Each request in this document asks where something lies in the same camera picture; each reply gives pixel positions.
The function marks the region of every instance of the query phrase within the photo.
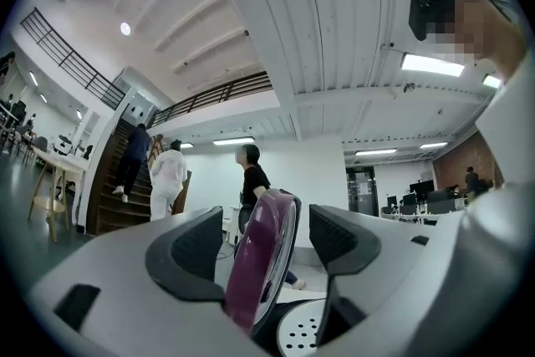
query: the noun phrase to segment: white pants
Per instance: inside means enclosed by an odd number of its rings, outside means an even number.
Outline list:
[[[165,189],[163,186],[155,186],[150,193],[150,221],[163,219],[171,212],[170,206],[175,204],[175,199],[180,191]]]

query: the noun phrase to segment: recessed light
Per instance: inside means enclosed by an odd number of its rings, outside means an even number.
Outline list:
[[[120,31],[125,35],[129,36],[132,29],[130,28],[130,25],[128,23],[122,23],[120,25]]]
[[[483,84],[498,89],[500,88],[502,81],[494,76],[491,76],[490,74],[486,74],[485,78],[483,78]]]
[[[240,143],[254,143],[254,139],[252,137],[239,137],[237,139],[214,140],[213,143],[216,146],[239,145]]]
[[[447,145],[447,142],[443,143],[428,143],[427,145],[421,145],[420,149],[430,149],[431,147],[442,147]]]
[[[421,55],[405,54],[401,68],[403,70],[411,70],[413,72],[448,74],[458,78],[461,76],[462,70],[464,70],[465,66],[461,64],[449,63],[448,61],[443,61],[441,59],[432,59],[430,57],[422,57]]]
[[[365,156],[365,155],[386,155],[388,153],[394,153],[397,149],[384,149],[384,150],[362,150],[355,153],[355,156]]]
[[[35,86],[39,86],[37,85],[37,80],[35,80],[35,76],[33,76],[33,72],[30,72],[30,77],[32,78],[32,81],[35,84]]]

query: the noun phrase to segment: black shirt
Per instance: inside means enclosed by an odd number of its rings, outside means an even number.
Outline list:
[[[479,176],[477,173],[468,173],[465,177],[466,186],[469,192],[477,192],[479,189]]]
[[[243,172],[243,193],[242,204],[244,206],[254,206],[257,203],[257,196],[254,190],[259,186],[269,189],[269,180],[262,170],[251,166]]]

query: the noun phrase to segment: handrail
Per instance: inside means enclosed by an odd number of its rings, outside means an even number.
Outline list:
[[[193,110],[208,107],[210,105],[217,105],[223,101],[236,99],[245,95],[269,91],[270,89],[273,89],[273,87],[266,72],[260,72],[245,78],[236,79],[232,82],[218,85],[215,88],[193,95],[188,99],[179,101],[167,109],[163,109],[156,113],[150,127],[163,124],[177,116],[191,113]]]
[[[37,8],[20,22],[37,45],[91,94],[116,110],[125,93],[100,74],[61,35]]]

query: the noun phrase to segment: dark hair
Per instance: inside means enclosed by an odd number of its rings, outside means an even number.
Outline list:
[[[181,151],[181,144],[182,142],[180,140],[175,140],[171,143],[171,149],[172,150],[178,150],[179,152]]]
[[[247,162],[255,166],[256,168],[258,168],[258,171],[260,172],[262,179],[267,183],[268,186],[271,186],[271,183],[268,180],[268,176],[266,176],[266,173],[264,172],[260,164],[258,164],[258,160],[260,159],[260,149],[258,149],[258,146],[243,145],[242,149],[245,152]]]

